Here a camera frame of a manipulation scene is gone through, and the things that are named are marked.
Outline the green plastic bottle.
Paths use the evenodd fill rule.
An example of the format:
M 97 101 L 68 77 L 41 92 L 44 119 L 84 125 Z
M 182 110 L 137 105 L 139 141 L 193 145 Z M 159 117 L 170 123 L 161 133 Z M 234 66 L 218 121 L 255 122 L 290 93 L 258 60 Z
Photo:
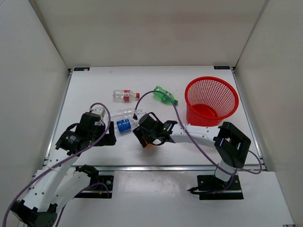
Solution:
M 154 93 L 153 95 L 160 101 L 162 101 L 163 103 L 166 103 L 168 105 L 171 104 L 171 101 L 173 101 L 173 104 L 174 105 L 177 105 L 178 104 L 178 100 L 176 100 L 174 98 L 174 96 L 167 90 L 163 89 L 162 87 L 160 86 L 156 86 L 155 89 L 154 89 Z

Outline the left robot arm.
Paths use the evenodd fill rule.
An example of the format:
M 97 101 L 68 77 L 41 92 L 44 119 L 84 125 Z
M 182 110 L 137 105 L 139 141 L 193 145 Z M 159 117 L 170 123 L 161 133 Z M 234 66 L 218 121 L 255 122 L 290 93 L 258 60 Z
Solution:
M 79 123 L 67 127 L 50 154 L 48 165 L 37 175 L 31 189 L 10 210 L 29 227 L 52 227 L 58 212 L 84 188 L 99 184 L 98 170 L 89 165 L 77 167 L 74 175 L 62 184 L 68 170 L 88 147 L 113 146 L 116 143 L 114 123 L 103 122 L 103 116 L 85 112 Z

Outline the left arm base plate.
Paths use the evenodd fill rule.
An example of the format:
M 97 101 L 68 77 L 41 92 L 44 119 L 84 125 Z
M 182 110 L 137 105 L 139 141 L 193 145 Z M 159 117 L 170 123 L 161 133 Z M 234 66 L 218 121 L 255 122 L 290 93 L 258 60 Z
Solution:
M 91 180 L 89 188 L 74 198 L 111 199 L 113 194 L 114 172 L 99 172 L 98 178 Z

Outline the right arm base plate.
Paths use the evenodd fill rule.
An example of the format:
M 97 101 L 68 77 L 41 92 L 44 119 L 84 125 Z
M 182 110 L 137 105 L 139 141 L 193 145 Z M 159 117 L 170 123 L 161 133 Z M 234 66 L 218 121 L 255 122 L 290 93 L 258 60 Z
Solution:
M 235 175 L 228 182 L 224 182 L 214 175 L 198 175 L 196 187 L 187 191 L 198 195 L 202 200 L 243 200 L 239 176 Z

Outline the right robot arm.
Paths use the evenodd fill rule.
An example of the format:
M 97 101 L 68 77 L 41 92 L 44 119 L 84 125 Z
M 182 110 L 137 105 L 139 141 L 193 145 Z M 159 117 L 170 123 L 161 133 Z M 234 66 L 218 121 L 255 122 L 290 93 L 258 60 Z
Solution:
M 133 134 L 143 147 L 149 144 L 191 143 L 214 148 L 221 157 L 215 170 L 213 185 L 225 188 L 235 171 L 244 167 L 251 140 L 230 122 L 221 126 L 204 127 L 181 124 L 177 121 L 161 122 L 153 112 L 135 114 L 138 127 Z

